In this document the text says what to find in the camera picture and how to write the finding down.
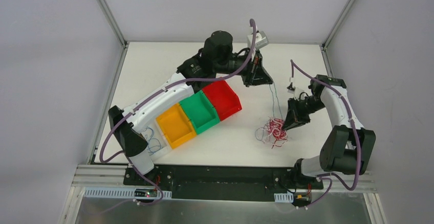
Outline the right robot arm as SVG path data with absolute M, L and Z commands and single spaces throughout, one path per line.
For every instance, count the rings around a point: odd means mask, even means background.
M 348 101 L 346 84 L 342 79 L 325 75 L 315 76 L 308 87 L 312 94 L 294 96 L 288 100 L 288 111 L 283 130 L 301 127 L 311 121 L 310 115 L 325 108 L 332 130 L 318 156 L 298 159 L 290 170 L 289 179 L 293 186 L 303 188 L 318 177 L 333 175 L 339 181 L 339 173 L 353 175 L 354 190 L 359 176 L 364 174 L 376 141 L 374 131 L 364 128 L 356 118 Z

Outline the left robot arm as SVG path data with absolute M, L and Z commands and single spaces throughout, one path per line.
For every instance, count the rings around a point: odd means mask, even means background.
M 126 108 L 115 105 L 109 109 L 111 131 L 107 137 L 115 136 L 126 158 L 137 168 L 136 178 L 143 185 L 151 185 L 156 179 L 154 163 L 147 152 L 148 141 L 142 132 L 157 116 L 213 82 L 235 75 L 241 76 L 246 87 L 273 83 L 263 68 L 259 51 L 269 44 L 263 31 L 252 31 L 247 47 L 238 53 L 233 52 L 232 44 L 230 33 L 213 32 L 204 46 L 153 93 Z

